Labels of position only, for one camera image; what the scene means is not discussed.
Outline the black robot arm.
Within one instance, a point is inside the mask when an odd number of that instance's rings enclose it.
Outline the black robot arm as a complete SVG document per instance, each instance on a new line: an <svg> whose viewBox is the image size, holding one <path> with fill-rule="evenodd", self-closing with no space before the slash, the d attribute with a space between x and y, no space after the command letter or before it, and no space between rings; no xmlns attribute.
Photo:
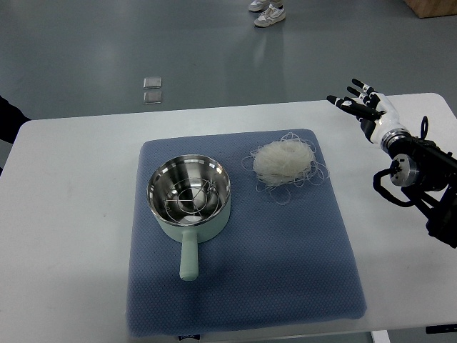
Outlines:
<svg viewBox="0 0 457 343"><path fill-rule="evenodd" d="M374 190L399 207L416 207L428 234L456 248L456 159L425 134L387 134L381 148L392 162L373 176Z"/></svg>

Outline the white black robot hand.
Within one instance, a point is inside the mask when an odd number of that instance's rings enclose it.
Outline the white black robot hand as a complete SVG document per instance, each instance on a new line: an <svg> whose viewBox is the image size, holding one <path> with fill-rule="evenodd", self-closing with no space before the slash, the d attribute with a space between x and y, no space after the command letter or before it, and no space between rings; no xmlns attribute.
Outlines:
<svg viewBox="0 0 457 343"><path fill-rule="evenodd" d="M394 137L407 137L410 132L400 123L400 116L387 96L358 79L351 80L347 91L353 97L339 98L328 95L327 101L341 111L354 116L362 132L372 144L387 150L388 142Z"/></svg>

